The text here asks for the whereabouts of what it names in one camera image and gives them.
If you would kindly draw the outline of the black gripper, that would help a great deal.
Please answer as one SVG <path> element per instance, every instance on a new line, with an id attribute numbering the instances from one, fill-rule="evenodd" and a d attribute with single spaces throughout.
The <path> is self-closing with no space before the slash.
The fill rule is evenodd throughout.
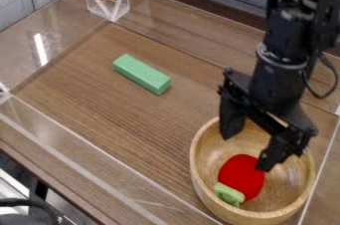
<path id="1" fill-rule="evenodd" d="M 303 110 L 301 83 L 295 74 L 268 73 L 252 76 L 225 68 L 219 86 L 219 131 L 224 139 L 236 136 L 249 118 L 269 134 L 269 143 L 259 154 L 256 169 L 269 172 L 291 155 L 300 156 L 317 126 Z"/>

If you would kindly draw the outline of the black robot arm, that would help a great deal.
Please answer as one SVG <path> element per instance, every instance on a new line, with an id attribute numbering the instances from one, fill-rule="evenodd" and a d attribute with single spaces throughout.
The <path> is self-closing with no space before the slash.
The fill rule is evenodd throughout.
<path id="1" fill-rule="evenodd" d="M 303 154 L 317 134 L 300 99 L 305 93 L 317 99 L 332 95 L 313 90 L 311 75 L 319 63 L 336 69 L 324 51 L 340 37 L 340 0 L 267 0 L 265 23 L 253 73 L 227 68 L 217 93 L 221 137 L 237 135 L 248 120 L 271 135 L 256 161 L 256 168 L 268 172 Z"/>

